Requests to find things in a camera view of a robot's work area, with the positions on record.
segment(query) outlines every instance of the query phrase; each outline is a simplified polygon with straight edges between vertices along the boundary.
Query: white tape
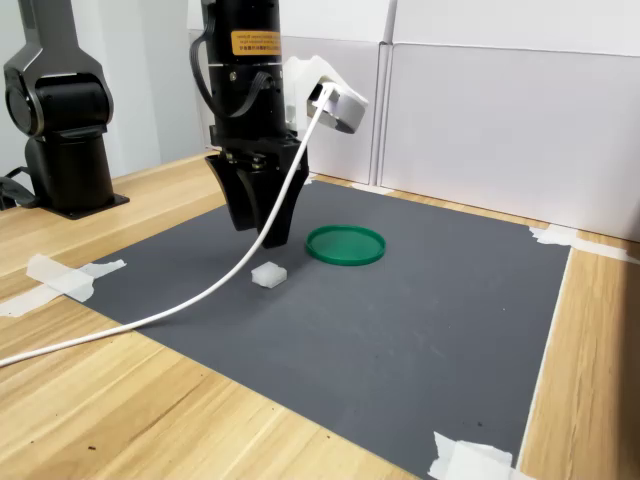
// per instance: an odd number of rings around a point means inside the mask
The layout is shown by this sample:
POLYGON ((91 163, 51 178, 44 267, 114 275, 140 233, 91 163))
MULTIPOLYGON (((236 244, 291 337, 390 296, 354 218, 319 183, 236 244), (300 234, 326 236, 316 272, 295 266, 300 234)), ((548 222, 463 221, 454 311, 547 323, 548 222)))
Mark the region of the white tape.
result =
POLYGON ((533 480, 511 468, 513 456, 489 445, 454 442, 434 432, 438 459, 429 475, 436 480, 533 480))
POLYGON ((635 263, 640 265, 640 260, 629 256, 626 250, 622 248, 610 247, 600 243, 589 242, 578 238, 578 231, 573 228, 561 227, 559 225, 549 225, 549 228, 542 230, 540 228, 530 227, 529 230, 534 238, 538 239, 538 243, 545 245, 570 245, 576 250, 583 252, 595 253, 603 257, 622 260, 623 262, 635 263))
POLYGON ((377 193, 378 195, 387 195, 395 191, 390 188, 374 187, 373 185, 364 185, 362 183, 352 183, 351 187, 356 190, 362 190, 363 192, 377 193))
POLYGON ((69 268, 39 253, 29 260, 27 276, 79 302, 84 302, 93 295, 91 275, 69 268))
POLYGON ((126 266, 122 260, 106 264, 89 263, 74 270, 44 255, 34 255, 27 275, 43 285, 0 304, 0 317, 18 318, 42 307, 61 295, 85 302, 93 295, 93 280, 126 266))
POLYGON ((92 276, 93 278, 100 278, 126 266, 127 264, 124 263, 123 260, 117 260, 111 263, 88 263, 84 267, 80 267, 78 270, 92 276))

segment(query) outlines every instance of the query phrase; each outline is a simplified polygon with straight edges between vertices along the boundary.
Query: green lid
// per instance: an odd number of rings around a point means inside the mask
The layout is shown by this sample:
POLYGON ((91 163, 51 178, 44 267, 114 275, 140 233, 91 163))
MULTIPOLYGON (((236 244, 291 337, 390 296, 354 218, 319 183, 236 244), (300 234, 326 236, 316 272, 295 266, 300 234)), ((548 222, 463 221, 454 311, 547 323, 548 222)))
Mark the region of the green lid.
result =
POLYGON ((386 246, 380 234, 351 225, 320 227, 307 237, 307 252, 332 265, 368 265, 384 256, 386 246))

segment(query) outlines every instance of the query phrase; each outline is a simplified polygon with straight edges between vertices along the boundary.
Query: white foam block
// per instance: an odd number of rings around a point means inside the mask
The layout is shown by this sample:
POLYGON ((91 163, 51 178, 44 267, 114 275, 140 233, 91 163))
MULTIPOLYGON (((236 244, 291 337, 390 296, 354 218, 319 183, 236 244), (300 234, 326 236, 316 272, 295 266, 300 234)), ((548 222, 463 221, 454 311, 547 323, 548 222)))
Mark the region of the white foam block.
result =
POLYGON ((287 271, 273 262, 267 262, 251 270, 251 281, 261 287, 273 288, 287 279, 287 271))

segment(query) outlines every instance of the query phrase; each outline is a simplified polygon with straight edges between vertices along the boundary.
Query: gray mat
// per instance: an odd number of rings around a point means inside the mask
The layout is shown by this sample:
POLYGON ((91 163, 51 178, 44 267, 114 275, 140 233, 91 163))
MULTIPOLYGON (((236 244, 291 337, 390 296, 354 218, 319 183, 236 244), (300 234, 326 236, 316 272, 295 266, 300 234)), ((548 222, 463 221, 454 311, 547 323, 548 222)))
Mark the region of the gray mat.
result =
MULTIPOLYGON (((255 239, 226 208, 102 259, 90 308, 120 322, 207 288, 255 239)), ((290 242, 261 250, 213 296, 142 333, 425 477, 433 432, 517 457, 569 247, 524 226, 314 183, 290 242), (373 228, 386 256, 365 267, 310 258, 326 224, 373 228), (273 261, 274 290, 250 269, 273 261)))

